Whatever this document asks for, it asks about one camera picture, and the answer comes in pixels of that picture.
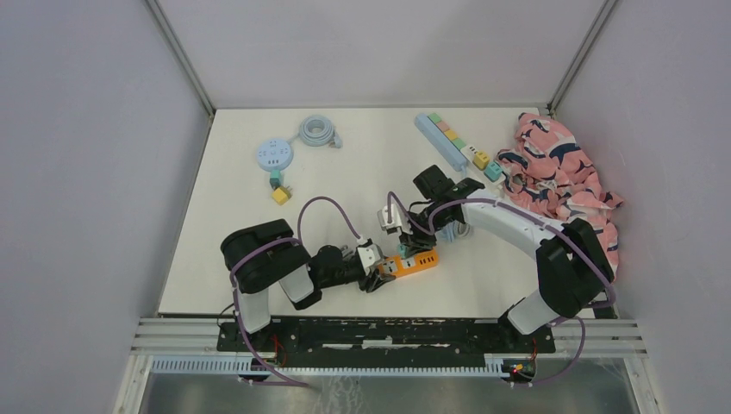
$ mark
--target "yellow cube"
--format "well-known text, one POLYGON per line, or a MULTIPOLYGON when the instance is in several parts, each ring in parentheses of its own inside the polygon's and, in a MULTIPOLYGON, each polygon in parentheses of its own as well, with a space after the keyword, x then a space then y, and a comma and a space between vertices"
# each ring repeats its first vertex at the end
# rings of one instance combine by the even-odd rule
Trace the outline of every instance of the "yellow cube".
POLYGON ((279 205, 286 203, 291 197, 292 194, 284 187, 277 187, 277 190, 274 190, 272 193, 272 198, 274 198, 274 201, 276 201, 279 205))
POLYGON ((477 151, 475 153, 475 158, 472 159, 472 164, 479 168, 480 171, 483 171, 489 162, 490 157, 488 157, 483 151, 477 151))
POLYGON ((459 138, 459 136, 457 135, 457 133, 456 133, 456 132, 454 132, 454 131, 452 131, 451 129, 448 129, 448 130, 444 131, 444 135, 445 135, 445 136, 446 136, 447 138, 449 138, 449 141, 454 141, 454 140, 456 140, 457 138, 459 138))

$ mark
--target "pink cloth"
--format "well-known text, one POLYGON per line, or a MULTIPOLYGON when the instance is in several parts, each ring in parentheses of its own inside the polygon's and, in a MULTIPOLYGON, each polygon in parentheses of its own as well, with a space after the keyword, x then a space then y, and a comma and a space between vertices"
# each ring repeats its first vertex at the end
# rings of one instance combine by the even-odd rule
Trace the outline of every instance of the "pink cloth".
POLYGON ((505 193, 513 203, 543 216, 589 222, 616 271, 617 230, 610 218, 624 200, 602 191, 594 164, 563 124, 526 113, 518 119, 515 147, 497 153, 508 175, 505 193))

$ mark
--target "gray floor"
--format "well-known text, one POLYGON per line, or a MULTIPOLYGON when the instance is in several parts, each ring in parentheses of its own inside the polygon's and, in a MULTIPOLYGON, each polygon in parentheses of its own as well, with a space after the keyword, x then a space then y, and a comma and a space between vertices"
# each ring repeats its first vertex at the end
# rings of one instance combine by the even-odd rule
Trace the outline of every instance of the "gray floor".
MULTIPOLYGON (((539 378, 565 361, 539 361, 539 378)), ((491 378, 301 377, 310 389, 249 386, 219 375, 154 374, 141 412, 637 413, 621 360, 581 361, 564 378, 511 390, 491 378)))

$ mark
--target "white table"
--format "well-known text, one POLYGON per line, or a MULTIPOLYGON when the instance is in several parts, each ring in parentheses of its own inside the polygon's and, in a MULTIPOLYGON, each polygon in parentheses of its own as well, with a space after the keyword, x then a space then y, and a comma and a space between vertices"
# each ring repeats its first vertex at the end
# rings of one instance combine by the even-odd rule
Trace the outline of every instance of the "white table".
MULTIPOLYGON (((217 314, 232 301, 221 242, 232 232, 284 218, 296 231, 302 205, 314 196, 337 200, 356 229, 396 253, 398 239, 380 230, 376 211, 395 191, 408 204, 421 200, 411 182, 436 164, 455 172, 414 126, 419 112, 437 112, 458 134, 490 156, 512 146, 517 117, 536 108, 392 108, 333 110, 218 110, 186 213, 160 313, 217 314), (292 137, 307 116, 335 125, 343 148, 307 147, 295 141, 284 170, 292 200, 270 197, 268 172, 255 151, 270 138, 292 137)), ((325 245, 355 245, 340 214, 327 202, 312 204, 303 219, 310 254, 325 245)), ((498 317, 537 288, 535 264, 517 248, 485 232, 437 247, 440 264, 363 293, 355 284, 323 291, 322 300, 296 311, 278 285, 270 288, 273 315, 349 317, 498 317)))

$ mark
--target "gray wall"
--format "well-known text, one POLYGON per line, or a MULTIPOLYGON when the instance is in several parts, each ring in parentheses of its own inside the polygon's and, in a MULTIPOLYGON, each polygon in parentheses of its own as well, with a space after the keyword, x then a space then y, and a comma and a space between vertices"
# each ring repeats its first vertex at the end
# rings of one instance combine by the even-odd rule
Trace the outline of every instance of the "gray wall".
POLYGON ((622 2, 559 119, 627 199, 620 305, 664 408, 728 412, 731 3, 622 2))
POLYGON ((545 103, 602 4, 159 2, 218 108, 545 103))
POLYGON ((0 412, 107 412, 207 119, 140 0, 0 6, 0 412))

